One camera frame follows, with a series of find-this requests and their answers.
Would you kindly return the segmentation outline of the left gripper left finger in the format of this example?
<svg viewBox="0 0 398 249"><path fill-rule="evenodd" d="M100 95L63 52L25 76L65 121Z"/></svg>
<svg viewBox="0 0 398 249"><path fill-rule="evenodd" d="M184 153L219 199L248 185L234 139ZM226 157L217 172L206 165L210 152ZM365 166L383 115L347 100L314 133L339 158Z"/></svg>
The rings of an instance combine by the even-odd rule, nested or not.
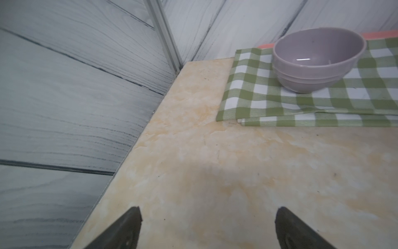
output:
<svg viewBox="0 0 398 249"><path fill-rule="evenodd" d="M142 222L140 208L131 207L85 249L136 249Z"/></svg>

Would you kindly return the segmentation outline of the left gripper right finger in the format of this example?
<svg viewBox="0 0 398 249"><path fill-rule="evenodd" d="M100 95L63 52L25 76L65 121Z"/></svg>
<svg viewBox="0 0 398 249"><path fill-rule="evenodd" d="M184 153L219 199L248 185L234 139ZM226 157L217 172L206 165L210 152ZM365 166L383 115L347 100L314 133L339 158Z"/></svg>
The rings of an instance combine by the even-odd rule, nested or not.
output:
<svg viewBox="0 0 398 249"><path fill-rule="evenodd" d="M275 229L282 249L336 249L284 206L277 210Z"/></svg>

